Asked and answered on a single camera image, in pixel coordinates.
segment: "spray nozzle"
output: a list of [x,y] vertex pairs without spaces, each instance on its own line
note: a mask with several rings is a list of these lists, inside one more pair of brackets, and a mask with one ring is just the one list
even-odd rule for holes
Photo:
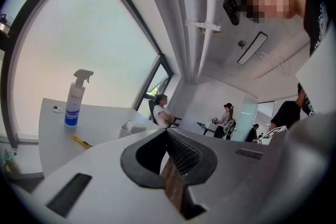
[[85,80],[89,83],[89,78],[93,75],[93,71],[79,69],[73,75],[77,78],[76,85],[83,86]]

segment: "smoke detector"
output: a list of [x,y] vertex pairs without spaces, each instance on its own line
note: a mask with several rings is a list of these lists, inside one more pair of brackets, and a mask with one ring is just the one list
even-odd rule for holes
[[243,40],[241,40],[241,41],[238,42],[238,46],[239,46],[240,48],[242,48],[242,49],[245,47],[245,45],[246,45],[246,42],[243,41]]

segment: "black t-shirt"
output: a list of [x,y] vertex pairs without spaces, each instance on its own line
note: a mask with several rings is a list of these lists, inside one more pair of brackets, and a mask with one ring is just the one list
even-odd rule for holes
[[300,106],[294,101],[286,101],[271,120],[271,123],[274,123],[277,127],[285,125],[289,129],[295,121],[300,119],[300,110]]
[[252,128],[251,131],[248,133],[245,142],[252,142],[252,139],[257,139],[257,131],[254,130],[254,128]]
[[[303,27],[310,37],[310,55],[320,45],[327,32],[329,16],[323,0],[306,0],[305,17]],[[300,117],[302,119],[313,115],[314,110],[307,96],[304,99]]]

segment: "woman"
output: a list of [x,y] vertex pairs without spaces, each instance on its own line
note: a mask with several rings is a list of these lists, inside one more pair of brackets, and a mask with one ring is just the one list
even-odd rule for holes
[[257,139],[257,130],[259,128],[259,124],[253,125],[251,131],[248,133],[248,136],[245,140],[245,142],[253,142],[253,140]]
[[167,104],[167,96],[164,94],[156,95],[156,103],[157,105],[153,109],[153,116],[156,120],[156,123],[160,127],[166,128],[167,125],[172,124],[179,126],[178,123],[175,123],[175,117],[173,117],[169,110],[164,107]]
[[230,120],[233,119],[233,105],[231,103],[227,103],[224,105],[225,112],[222,116],[221,120],[214,121],[215,124],[218,124],[217,129],[215,130],[214,137],[221,138],[224,134],[224,126],[227,124]]

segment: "small bottle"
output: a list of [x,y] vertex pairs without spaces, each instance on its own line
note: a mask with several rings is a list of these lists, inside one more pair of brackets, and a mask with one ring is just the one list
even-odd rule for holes
[[4,172],[7,176],[15,177],[21,174],[20,167],[17,165],[16,161],[14,160],[14,154],[8,149],[5,149],[5,165],[4,165]]
[[68,127],[76,127],[80,105],[82,103],[85,87],[83,86],[86,80],[89,83],[90,76],[93,75],[92,71],[79,69],[73,74],[77,80],[70,86],[67,107],[65,111],[65,125]]

